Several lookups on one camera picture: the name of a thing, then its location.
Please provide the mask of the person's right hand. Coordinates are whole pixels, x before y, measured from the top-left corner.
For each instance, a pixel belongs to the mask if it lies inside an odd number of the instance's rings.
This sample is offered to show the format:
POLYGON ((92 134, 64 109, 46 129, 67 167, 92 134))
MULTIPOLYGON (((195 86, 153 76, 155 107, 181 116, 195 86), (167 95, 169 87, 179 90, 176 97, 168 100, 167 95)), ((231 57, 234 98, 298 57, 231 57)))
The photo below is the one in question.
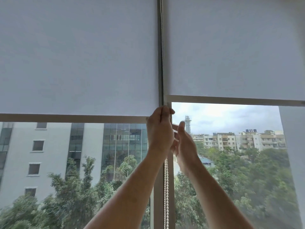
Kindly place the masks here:
POLYGON ((177 158, 181 172, 185 176, 190 177, 192 172, 196 170, 196 167, 202 165, 202 163, 199 159, 195 142, 188 133, 186 133, 184 140, 179 141, 177 139, 177 127, 178 125, 172 124, 174 141, 171 150, 177 158))

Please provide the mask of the sheer white roller blind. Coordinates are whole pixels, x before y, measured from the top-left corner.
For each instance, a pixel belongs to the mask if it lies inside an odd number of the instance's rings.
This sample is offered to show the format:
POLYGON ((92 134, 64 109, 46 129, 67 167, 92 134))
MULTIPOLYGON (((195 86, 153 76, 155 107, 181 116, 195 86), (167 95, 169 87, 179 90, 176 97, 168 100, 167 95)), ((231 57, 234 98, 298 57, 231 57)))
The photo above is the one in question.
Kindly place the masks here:
POLYGON ((305 107, 280 106, 300 218, 305 229, 305 107))

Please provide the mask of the wide white roller blind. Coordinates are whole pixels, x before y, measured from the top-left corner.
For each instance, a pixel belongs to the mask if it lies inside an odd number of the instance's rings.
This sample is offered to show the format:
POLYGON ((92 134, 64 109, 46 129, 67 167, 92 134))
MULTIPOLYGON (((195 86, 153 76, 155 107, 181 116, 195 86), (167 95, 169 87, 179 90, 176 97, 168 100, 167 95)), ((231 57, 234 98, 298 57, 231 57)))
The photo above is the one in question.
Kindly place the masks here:
POLYGON ((149 116, 157 0, 0 0, 0 113, 149 116))

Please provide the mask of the person's left forearm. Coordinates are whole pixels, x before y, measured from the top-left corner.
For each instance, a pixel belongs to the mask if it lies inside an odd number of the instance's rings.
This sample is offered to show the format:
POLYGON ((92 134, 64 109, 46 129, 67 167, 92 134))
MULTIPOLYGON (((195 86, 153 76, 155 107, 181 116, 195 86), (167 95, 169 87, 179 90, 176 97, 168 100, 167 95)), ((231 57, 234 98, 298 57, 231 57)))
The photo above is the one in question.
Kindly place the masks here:
POLYGON ((150 148, 144 160, 84 229, 139 229, 156 177, 169 151, 150 148))

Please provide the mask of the row of beige apartment buildings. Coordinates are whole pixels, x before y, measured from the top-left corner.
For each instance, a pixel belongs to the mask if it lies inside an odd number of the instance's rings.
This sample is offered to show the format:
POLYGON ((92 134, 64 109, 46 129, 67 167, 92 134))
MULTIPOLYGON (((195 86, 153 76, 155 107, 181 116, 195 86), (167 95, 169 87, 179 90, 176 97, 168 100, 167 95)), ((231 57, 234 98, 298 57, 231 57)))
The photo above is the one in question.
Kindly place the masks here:
POLYGON ((256 129, 246 129, 240 133, 213 133, 191 134, 195 142, 201 143, 206 149, 215 148, 223 150, 230 148, 233 150, 257 149, 286 149, 287 144, 283 130, 265 130, 258 132, 256 129))

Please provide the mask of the green trees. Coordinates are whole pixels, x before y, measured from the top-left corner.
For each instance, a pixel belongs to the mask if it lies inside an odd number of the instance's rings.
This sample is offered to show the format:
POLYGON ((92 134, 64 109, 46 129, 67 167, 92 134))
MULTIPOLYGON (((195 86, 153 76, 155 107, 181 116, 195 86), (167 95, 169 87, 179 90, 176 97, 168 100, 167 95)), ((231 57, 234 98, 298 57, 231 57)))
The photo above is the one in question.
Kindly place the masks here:
MULTIPOLYGON (((288 153, 286 149, 205 149, 196 142, 199 155, 212 161, 208 171, 234 204, 258 229, 302 229, 288 153)), ((140 162, 132 144, 106 142, 102 170, 94 185, 97 159, 86 158, 84 178, 76 162, 68 161, 66 180, 51 173, 55 194, 38 203, 34 194, 24 194, 0 213, 0 229, 83 229, 105 205, 140 162)))

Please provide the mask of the person's right forearm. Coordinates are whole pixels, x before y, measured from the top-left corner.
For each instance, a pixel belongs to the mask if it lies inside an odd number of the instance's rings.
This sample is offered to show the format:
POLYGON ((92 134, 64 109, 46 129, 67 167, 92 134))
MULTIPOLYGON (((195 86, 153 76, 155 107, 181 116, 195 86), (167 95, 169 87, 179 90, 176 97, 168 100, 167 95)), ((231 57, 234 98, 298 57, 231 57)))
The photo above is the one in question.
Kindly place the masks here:
POLYGON ((210 229, 254 229, 200 161, 178 165, 191 181, 210 229))

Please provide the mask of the blue roof shed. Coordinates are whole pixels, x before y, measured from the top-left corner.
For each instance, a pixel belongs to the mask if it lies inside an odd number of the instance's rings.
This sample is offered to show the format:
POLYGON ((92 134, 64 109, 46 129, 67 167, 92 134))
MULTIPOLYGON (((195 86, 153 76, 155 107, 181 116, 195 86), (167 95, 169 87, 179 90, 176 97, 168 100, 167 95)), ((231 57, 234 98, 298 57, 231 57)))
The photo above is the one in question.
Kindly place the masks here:
POLYGON ((206 157, 203 157, 203 156, 199 156, 199 159, 201 161, 201 163, 206 167, 206 168, 213 168, 215 167, 215 164, 212 160, 206 158, 206 157))

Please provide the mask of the person's left hand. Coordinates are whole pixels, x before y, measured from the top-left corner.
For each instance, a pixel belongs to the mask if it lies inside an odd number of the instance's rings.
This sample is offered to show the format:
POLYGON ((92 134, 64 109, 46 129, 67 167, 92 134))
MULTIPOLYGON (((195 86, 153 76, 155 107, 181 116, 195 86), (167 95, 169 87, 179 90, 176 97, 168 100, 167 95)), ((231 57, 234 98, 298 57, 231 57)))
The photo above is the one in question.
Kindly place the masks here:
POLYGON ((147 117, 148 155, 164 162, 173 144, 172 123, 164 121, 164 106, 147 117))

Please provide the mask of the grey window frame mullion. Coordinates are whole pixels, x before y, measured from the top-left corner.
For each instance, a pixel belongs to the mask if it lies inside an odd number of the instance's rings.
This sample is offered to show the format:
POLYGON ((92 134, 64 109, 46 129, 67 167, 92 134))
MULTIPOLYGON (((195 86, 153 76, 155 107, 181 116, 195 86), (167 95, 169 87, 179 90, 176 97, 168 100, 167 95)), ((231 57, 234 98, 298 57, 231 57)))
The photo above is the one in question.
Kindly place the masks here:
MULTIPOLYGON (((172 107, 168 97, 167 0, 157 0, 158 104, 172 107)), ((151 227, 175 229, 173 153, 162 164, 150 200, 151 227)))

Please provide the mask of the grey lattice tower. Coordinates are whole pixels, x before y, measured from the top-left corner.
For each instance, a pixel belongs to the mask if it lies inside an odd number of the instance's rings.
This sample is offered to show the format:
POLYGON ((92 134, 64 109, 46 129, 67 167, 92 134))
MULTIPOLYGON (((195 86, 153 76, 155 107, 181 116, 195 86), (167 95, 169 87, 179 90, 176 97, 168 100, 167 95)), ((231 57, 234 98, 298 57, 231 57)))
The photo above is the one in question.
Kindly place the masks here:
POLYGON ((191 126, 190 126, 190 123, 191 123, 191 119, 188 115, 185 116, 185 131, 191 135, 191 126))

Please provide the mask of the white and glass office building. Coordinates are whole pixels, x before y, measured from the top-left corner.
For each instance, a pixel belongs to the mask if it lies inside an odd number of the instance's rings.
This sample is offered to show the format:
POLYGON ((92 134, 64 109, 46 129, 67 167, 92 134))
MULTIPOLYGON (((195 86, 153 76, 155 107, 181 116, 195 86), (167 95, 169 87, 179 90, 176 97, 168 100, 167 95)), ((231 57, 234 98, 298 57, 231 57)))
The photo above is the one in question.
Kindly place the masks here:
POLYGON ((24 194, 38 202, 54 194, 49 173, 65 176, 67 160, 76 163, 80 177, 86 157, 94 158, 91 173, 96 185, 105 180, 123 181, 120 171, 126 157, 139 164, 147 154, 145 124, 0 122, 0 209, 24 194))

